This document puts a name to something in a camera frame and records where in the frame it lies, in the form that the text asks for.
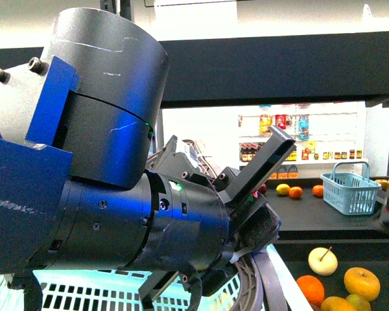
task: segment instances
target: bottle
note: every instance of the bottle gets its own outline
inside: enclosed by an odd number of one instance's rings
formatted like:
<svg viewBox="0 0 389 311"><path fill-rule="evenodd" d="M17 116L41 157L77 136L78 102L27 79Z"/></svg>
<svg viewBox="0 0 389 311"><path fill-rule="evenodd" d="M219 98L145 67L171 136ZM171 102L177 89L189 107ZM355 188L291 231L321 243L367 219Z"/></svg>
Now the bottle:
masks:
<svg viewBox="0 0 389 311"><path fill-rule="evenodd" d="M241 144L241 161L248 162L248 155L246 154L246 145Z"/></svg>
<svg viewBox="0 0 389 311"><path fill-rule="evenodd" d="M309 119L307 115L300 117L300 139L306 141L309 138Z"/></svg>
<svg viewBox="0 0 389 311"><path fill-rule="evenodd" d="M252 159L255 157L255 155L258 152L258 145L257 144L251 144L251 151L252 151Z"/></svg>
<svg viewBox="0 0 389 311"><path fill-rule="evenodd" d="M281 165L278 169L278 178L288 178L288 171L287 168L283 165Z"/></svg>
<svg viewBox="0 0 389 311"><path fill-rule="evenodd" d="M288 169L288 178L298 178L298 168L296 165L291 165Z"/></svg>
<svg viewBox="0 0 389 311"><path fill-rule="evenodd" d="M251 161L252 160L252 145L251 144L247 144L246 145L246 155L247 155L247 162Z"/></svg>

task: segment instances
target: screw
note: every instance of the screw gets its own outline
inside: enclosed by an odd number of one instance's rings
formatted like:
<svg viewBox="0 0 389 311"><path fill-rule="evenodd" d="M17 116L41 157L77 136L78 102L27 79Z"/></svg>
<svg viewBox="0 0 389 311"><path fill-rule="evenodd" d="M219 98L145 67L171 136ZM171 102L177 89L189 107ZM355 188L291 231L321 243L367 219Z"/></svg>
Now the screw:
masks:
<svg viewBox="0 0 389 311"><path fill-rule="evenodd" d="M166 199L160 200L160 209L162 211L168 211L169 210L169 201Z"/></svg>
<svg viewBox="0 0 389 311"><path fill-rule="evenodd" d="M43 71L43 63L37 57L32 57L27 64L27 69L33 73L41 73Z"/></svg>
<svg viewBox="0 0 389 311"><path fill-rule="evenodd" d="M106 200L101 200L100 202L98 202L98 206L100 209L106 209L107 207Z"/></svg>
<svg viewBox="0 0 389 311"><path fill-rule="evenodd" d="M0 68L0 82L1 82L1 83L6 82L6 79L7 79L8 76L9 76L9 74L6 73L6 71L4 71L4 70L2 70L2 69Z"/></svg>
<svg viewBox="0 0 389 311"><path fill-rule="evenodd" d="M92 229L94 231L98 231L101 228L101 224L99 222L94 222L92 225Z"/></svg>

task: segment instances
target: store shelf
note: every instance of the store shelf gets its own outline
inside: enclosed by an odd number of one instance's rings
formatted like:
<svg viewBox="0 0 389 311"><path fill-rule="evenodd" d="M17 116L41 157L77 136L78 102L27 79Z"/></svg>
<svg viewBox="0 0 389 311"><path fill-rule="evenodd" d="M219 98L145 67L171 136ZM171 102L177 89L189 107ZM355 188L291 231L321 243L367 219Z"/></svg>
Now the store shelf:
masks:
<svg viewBox="0 0 389 311"><path fill-rule="evenodd" d="M347 159L347 160L335 160L335 159L329 159L329 160L297 160L297 161L284 161L283 165L313 165L313 164L336 164L339 162L344 162L344 163L354 163L354 162L359 162L359 161L364 161L364 162L369 162L368 159L362 158L362 159ZM239 166L244 167L247 165L248 162L242 162L239 161Z"/></svg>

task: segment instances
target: light blue crate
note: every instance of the light blue crate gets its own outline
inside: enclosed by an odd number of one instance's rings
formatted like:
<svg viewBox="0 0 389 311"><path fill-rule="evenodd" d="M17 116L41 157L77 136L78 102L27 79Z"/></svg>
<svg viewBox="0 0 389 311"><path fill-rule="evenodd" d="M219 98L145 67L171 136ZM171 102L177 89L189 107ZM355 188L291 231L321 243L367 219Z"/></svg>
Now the light blue crate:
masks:
<svg viewBox="0 0 389 311"><path fill-rule="evenodd" d="M35 271L43 288L42 311L142 311L138 288L150 272L145 271ZM239 292L238 276L215 295L203 297L201 311L229 311ZM184 311L190 294L176 279L154 302L157 311ZM0 276L0 311L22 311L23 292L9 290Z"/></svg>
<svg viewBox="0 0 389 311"><path fill-rule="evenodd" d="M369 215L374 212L377 192L381 185L370 180L370 167L365 164L363 175L337 173L337 163L331 174L322 174L324 201L344 215Z"/></svg>

